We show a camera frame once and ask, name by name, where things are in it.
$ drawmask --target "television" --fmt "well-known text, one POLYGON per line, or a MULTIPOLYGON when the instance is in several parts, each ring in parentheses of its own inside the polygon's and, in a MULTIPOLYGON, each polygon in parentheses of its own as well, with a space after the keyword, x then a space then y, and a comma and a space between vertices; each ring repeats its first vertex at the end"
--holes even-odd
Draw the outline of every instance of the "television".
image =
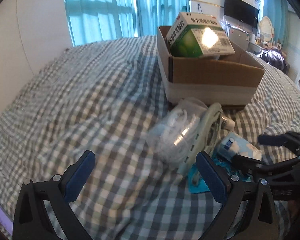
POLYGON ((251 25, 253 28, 258 27, 259 10, 242 0, 225 0, 223 14, 251 25))

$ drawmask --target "green and white box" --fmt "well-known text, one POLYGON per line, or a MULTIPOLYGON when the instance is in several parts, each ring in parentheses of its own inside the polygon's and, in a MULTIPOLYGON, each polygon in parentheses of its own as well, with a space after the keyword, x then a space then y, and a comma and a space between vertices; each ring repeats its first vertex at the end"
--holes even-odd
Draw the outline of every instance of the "green and white box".
POLYGON ((234 54, 224 30, 211 15, 180 12, 165 40, 175 57, 234 54))

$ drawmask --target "bed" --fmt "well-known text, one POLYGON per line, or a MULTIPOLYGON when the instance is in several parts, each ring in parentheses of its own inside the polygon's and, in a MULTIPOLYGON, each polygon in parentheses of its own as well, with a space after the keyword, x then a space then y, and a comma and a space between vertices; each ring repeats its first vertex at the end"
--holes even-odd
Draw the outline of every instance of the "bed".
MULTIPOLYGON (((300 132, 300 91, 265 64, 243 111, 225 111, 235 132, 276 163, 292 158, 263 147, 263 132, 300 132)), ((65 51, 19 93, 0 116, 0 206, 12 220, 25 178, 50 179, 89 149, 96 166, 71 208, 94 239, 198 239, 220 204, 190 194, 186 179, 167 169, 146 144, 147 131, 168 112, 156 36, 86 44, 65 51)), ((229 236, 238 225, 242 209, 229 236)), ((280 239, 289 230, 287 202, 276 202, 280 239)), ((47 210, 57 234, 64 234, 47 210)), ((0 223, 0 230, 11 239, 0 223)))

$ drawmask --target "curtain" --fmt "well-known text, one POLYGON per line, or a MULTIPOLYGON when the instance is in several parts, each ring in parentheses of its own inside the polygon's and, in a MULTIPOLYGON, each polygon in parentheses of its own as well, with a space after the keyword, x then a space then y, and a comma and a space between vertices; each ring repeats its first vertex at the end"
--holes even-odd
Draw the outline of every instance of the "curtain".
POLYGON ((65 0, 75 46, 94 41, 133 37, 132 0, 65 0))
POLYGON ((154 35, 160 25, 172 25, 180 11, 189 11, 189 0, 136 0, 136 29, 140 36, 154 35))
POLYGON ((274 27, 275 42, 280 39, 282 46, 287 41, 288 2, 287 0, 264 0, 263 16, 268 16, 274 27))
POLYGON ((73 44, 154 35, 172 25, 189 0, 65 0, 73 44))

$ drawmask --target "screw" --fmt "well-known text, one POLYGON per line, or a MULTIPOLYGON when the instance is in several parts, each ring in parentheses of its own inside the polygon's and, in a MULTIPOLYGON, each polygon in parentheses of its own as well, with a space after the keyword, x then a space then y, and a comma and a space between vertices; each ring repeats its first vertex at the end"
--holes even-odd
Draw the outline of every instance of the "screw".
POLYGON ((59 181, 60 179, 61 179, 61 176, 60 176, 59 174, 54 175, 54 176, 52 177, 52 180, 53 180, 53 181, 59 181))
POLYGON ((266 181, 265 179, 262 179, 262 180, 261 180, 261 184, 262 184, 262 185, 268 185, 268 181, 266 181))
POLYGON ((23 181, 23 184, 25 184, 25 185, 28 185, 30 183, 30 179, 25 179, 24 181, 23 181))
POLYGON ((238 177, 237 175, 232 175, 232 176, 231 176, 231 179, 232 179, 233 181, 239 181, 239 177, 238 177))

